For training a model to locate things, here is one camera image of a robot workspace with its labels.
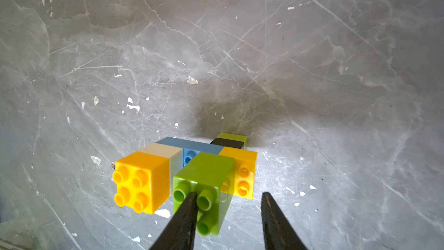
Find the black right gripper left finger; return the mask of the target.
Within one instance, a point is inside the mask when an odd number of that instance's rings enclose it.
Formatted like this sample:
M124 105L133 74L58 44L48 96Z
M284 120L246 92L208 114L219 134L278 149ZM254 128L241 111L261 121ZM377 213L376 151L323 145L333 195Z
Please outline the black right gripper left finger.
M193 250L198 207L197 194L191 192L150 250Z

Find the yellow lego brick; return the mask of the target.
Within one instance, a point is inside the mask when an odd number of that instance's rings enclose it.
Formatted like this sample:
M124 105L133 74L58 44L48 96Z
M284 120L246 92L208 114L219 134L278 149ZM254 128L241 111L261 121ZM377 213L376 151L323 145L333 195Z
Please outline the yellow lego brick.
M152 215L170 196L170 159L134 152L116 161L113 181L119 207Z
M251 200L254 195L258 153L244 149L224 147L219 155L232 157L236 160L234 195Z

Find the white lego brick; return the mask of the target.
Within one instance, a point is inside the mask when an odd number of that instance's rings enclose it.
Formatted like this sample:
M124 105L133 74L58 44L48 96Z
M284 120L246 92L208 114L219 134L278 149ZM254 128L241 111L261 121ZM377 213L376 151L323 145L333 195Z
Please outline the white lego brick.
M139 152L168 158L170 160L170 194L173 192L173 177L183 168L183 149L164 144L152 143Z

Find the black lego brick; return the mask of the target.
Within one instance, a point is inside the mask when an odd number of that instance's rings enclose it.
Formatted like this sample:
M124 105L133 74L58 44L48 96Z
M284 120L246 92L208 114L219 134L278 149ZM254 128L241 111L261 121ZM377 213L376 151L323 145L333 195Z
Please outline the black lego brick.
M219 138L219 137L217 137L210 144L212 144L212 145L219 145L219 146L222 146L222 147L243 149L245 143L243 141L230 140L230 139L226 139L226 138Z

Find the green lego brick studs up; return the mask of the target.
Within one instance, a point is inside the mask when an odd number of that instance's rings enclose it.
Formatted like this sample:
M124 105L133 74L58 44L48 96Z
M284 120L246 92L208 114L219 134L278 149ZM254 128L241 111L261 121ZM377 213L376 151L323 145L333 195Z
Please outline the green lego brick studs up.
M245 135L220 133L217 137L227 139L227 140L241 141L244 143L243 149L247 148L247 136L245 136Z

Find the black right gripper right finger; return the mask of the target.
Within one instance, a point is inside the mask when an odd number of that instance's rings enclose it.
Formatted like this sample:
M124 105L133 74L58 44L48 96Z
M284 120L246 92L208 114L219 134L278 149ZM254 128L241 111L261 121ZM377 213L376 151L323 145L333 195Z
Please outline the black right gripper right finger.
M307 250L269 192L262 194L261 218L266 250Z

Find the green lego plate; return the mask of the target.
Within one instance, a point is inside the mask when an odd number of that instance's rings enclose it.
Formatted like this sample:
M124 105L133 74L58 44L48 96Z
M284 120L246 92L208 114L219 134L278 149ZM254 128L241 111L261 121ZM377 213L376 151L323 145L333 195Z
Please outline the green lego plate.
M173 211L195 192L201 236L219 235L234 194L235 165L232 157L201 152L173 177Z

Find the blue lego brick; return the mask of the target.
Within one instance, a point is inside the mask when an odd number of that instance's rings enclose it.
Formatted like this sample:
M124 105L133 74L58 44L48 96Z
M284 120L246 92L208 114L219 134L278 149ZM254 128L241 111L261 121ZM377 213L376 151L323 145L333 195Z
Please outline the blue lego brick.
M157 141L158 144L168 145L172 147L178 147L183 149L183 166L185 167L194 157L200 152L210 153L218 155L223 146L206 144L203 142L196 142L190 140L183 140L173 137L165 137L162 140Z

